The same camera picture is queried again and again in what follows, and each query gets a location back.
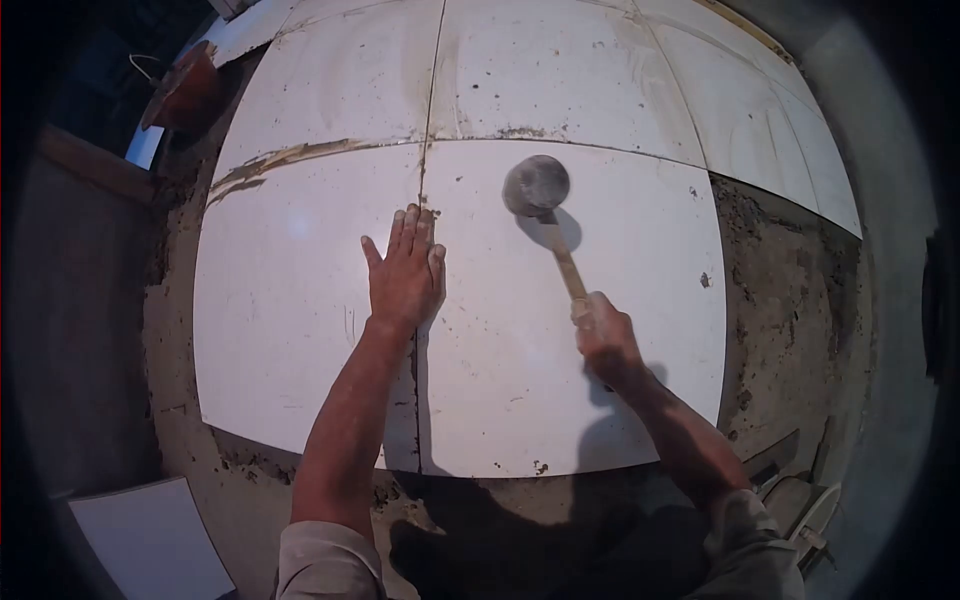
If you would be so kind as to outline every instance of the tile grout line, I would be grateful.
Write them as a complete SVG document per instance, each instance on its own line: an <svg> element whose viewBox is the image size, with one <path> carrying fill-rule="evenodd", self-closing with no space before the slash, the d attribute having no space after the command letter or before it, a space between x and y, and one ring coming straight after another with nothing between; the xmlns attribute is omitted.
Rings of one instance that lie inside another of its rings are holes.
<svg viewBox="0 0 960 600"><path fill-rule="evenodd" d="M810 165L806 162L806 152L804 152L804 146L803 144L800 143L800 138L797 137L797 130L793 126L793 121L790 120L790 113L787 111L786 105L783 103L783 100L780 99L780 95L777 93L777 90L774 88L774 85L779 85L779 84L773 80L769 80L767 83L768 85L770 85L770 91L774 93L774 98L777 99L777 104L780 105L780 109L783 110L783 117L786 119L786 124L790 127L790 132L793 134L794 141L797 142L797 148L800 150L800 156L804 159L804 168L806 169L806 178L810 181L810 193L813 194L813 205L816 208L814 212L820 215L821 217L823 217L824 213L820 208L820 201L817 200L817 188L813 185L813 175L810 174ZM783 87L783 91L785 91L788 94L790 93L790 90L785 87ZM797 98L797 102L800 102L801 106L806 108L806 104L804 104L799 98Z"/></svg>
<svg viewBox="0 0 960 600"><path fill-rule="evenodd" d="M663 61L666 62L666 68L670 69L670 75L673 77L673 81L677 84L677 89L680 91L680 97L684 100L684 108L686 108L686 116L690 118L690 124L693 126L693 134L697 136L697 144L700 146L700 156L704 160L704 168L709 168L707 165L707 151L704 150L704 141L701 139L700 128L697 127L697 121L693 118L693 111L690 110L690 103L686 100L686 92L684 92L684 87L680 84L680 78L677 77L677 72L673 68L673 64L670 63L670 58L666 56L666 50L663 50L663 44L660 43L660 38L657 37L657 33L654 31L654 28L650 26L650 22L647 20L647 17L640 10L639 6L636 7L636 13L643 19L643 26L646 27L647 32L650 33L650 37L654 39L654 43L657 44L657 48L660 49L660 55L663 57Z"/></svg>
<svg viewBox="0 0 960 600"><path fill-rule="evenodd" d="M433 49L433 67L430 69L430 91L426 99L426 126L423 130L423 143L420 157L420 189L417 192L417 204L423 208L423 178L426 176L426 150L430 143L430 110L433 108L433 86L437 82L437 56L440 55L440 35L444 30L444 14L446 0L440 8L440 23L437 26L437 45ZM414 331L414 351L410 360L410 371L414 377L414 420L417 422L417 437L414 439L417 447L417 473L423 474L423 453L420 445L420 328Z"/></svg>
<svg viewBox="0 0 960 600"><path fill-rule="evenodd" d="M433 87L437 82L437 57L440 55L440 35L444 30L444 14L446 13L446 0L440 8L440 25L437 27L437 45L433 49L433 67L430 69L430 91L426 99L426 129L423 131L423 154L420 157L420 190L417 193L417 201L423 206L423 178L426 176L426 149L430 143L430 110L433 108Z"/></svg>

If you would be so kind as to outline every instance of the fingers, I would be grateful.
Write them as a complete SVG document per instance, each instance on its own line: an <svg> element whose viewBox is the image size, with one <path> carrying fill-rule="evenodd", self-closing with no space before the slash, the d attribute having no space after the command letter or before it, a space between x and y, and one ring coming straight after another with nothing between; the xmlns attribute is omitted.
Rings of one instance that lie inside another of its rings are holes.
<svg viewBox="0 0 960 600"><path fill-rule="evenodd" d="M400 245L398 250L401 253L409 254L413 249L419 218L420 207L416 204L408 205L407 212L403 215L403 230L400 232Z"/></svg>
<svg viewBox="0 0 960 600"><path fill-rule="evenodd" d="M380 266L380 263L383 262L383 258L380 257L380 252L376 249L376 245L373 243L373 240L364 235L360 238L360 247L363 248L363 254L367 257L367 267L371 271Z"/></svg>
<svg viewBox="0 0 960 600"><path fill-rule="evenodd" d="M433 277L433 289L441 290L444 285L444 271L446 269L446 246L437 244L430 248L426 261L430 266L430 275Z"/></svg>
<svg viewBox="0 0 960 600"><path fill-rule="evenodd" d="M576 299L570 304L570 320L578 329L593 329L589 300Z"/></svg>
<svg viewBox="0 0 960 600"><path fill-rule="evenodd" d="M426 256L430 248L430 242L433 240L433 211L426 208L420 210L420 217L417 220L417 232L414 236L413 255Z"/></svg>
<svg viewBox="0 0 960 600"><path fill-rule="evenodd" d="M394 213L394 224L390 227L390 242L387 244L388 256L400 247L400 234L403 232L403 218L406 214L402 210Z"/></svg>

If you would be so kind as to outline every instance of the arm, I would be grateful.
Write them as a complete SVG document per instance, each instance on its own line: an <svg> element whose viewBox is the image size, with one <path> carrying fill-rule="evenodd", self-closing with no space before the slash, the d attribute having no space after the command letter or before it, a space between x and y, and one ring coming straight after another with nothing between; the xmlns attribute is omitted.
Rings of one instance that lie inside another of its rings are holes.
<svg viewBox="0 0 960 600"><path fill-rule="evenodd" d="M660 462L702 511L734 490L749 490L727 439L653 376L640 356L630 316L599 292L574 306L577 349L589 369L613 388L646 425Z"/></svg>
<svg viewBox="0 0 960 600"><path fill-rule="evenodd" d="M677 487L708 514L704 548L712 568L685 598L804 597L796 553L777 532L727 439L653 376L630 317L599 292L574 302L577 349L587 365L643 420Z"/></svg>
<svg viewBox="0 0 960 600"><path fill-rule="evenodd" d="M432 245L433 224L431 211L410 204L394 215L386 258L369 237L361 239L370 267L371 315L307 438L291 523L338 523L373 543L371 479L387 396L407 342L441 299L446 249Z"/></svg>

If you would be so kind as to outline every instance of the concrete floor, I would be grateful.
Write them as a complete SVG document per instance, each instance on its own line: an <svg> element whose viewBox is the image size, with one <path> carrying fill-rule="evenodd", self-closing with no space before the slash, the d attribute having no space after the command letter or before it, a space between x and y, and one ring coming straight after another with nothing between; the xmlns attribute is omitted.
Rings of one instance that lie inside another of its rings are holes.
<svg viewBox="0 0 960 600"><path fill-rule="evenodd" d="M153 266L162 281L147 289L143 330L163 468L188 478L224 565L250 599L272 593L299 456L203 424L192 297L206 190L261 56L225 67L235 95L204 136L161 148L161 194L173 208ZM743 459L799 428L796 457L781 474L802 473L833 415L840 426L822 479L838 480L869 385L869 256L845 231L783 199L718 177L713 192L729 322L718 426ZM706 524L657 465L494 480L378 471L374 483L373 526L392 598L536 598L560 585L573 595L577 586L595 591L598 582L616 588L625 577L642 580L648 593L677 595L704 573ZM664 573L675 577L664 580Z"/></svg>

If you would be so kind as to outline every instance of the white floor tile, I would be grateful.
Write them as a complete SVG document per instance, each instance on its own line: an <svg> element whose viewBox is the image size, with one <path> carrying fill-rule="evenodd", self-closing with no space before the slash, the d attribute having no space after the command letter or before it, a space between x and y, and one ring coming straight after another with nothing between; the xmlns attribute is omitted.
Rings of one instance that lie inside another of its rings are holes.
<svg viewBox="0 0 960 600"><path fill-rule="evenodd" d="M300 0L294 9L281 34L287 34L297 29L313 25L318 21L339 16L347 19L362 14L379 4L396 2L397 0Z"/></svg>
<svg viewBox="0 0 960 600"><path fill-rule="evenodd" d="M819 213L862 239L863 232L847 169L827 123L787 90L778 85L774 89L780 96L804 152Z"/></svg>
<svg viewBox="0 0 960 600"><path fill-rule="evenodd" d="M446 0L430 134L568 141L704 166L669 65L624 0Z"/></svg>
<svg viewBox="0 0 960 600"><path fill-rule="evenodd" d="M233 117L214 181L299 144L423 140L442 8L443 0L386 2L275 39Z"/></svg>
<svg viewBox="0 0 960 600"><path fill-rule="evenodd" d="M419 339L424 473L524 477L657 460L636 415L584 375L552 254L504 206L505 175L534 154L569 171L560 222L587 288L631 314L661 380L716 422L726 309L707 173L567 144L436 142L424 193L441 211L447 294Z"/></svg>
<svg viewBox="0 0 960 600"><path fill-rule="evenodd" d="M669 25L653 29L693 115L707 168L816 212L804 156L773 83L700 37Z"/></svg>
<svg viewBox="0 0 960 600"><path fill-rule="evenodd" d="M723 16L693 0L636 0L636 6L651 24L662 23L683 30L750 64L790 90L808 108L821 114L796 65L785 62Z"/></svg>
<svg viewBox="0 0 960 600"><path fill-rule="evenodd" d="M386 248L415 202L418 145L276 168L208 207L197 256L194 356L204 422L302 452L370 315L360 236ZM397 376L380 467L416 471L410 361Z"/></svg>
<svg viewBox="0 0 960 600"><path fill-rule="evenodd" d="M260 0L230 22L218 18L200 41L210 40L213 64L223 66L276 37L299 1Z"/></svg>

